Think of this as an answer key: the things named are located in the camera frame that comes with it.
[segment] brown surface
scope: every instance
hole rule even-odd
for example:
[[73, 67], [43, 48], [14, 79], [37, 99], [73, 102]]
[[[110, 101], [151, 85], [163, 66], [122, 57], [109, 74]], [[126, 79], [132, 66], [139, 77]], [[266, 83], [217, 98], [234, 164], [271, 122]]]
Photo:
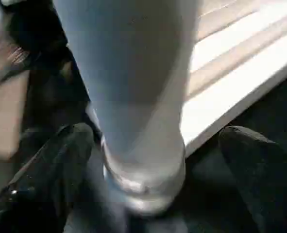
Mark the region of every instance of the brown surface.
[[18, 132], [24, 106], [27, 73], [0, 86], [0, 159], [8, 159], [18, 145]]

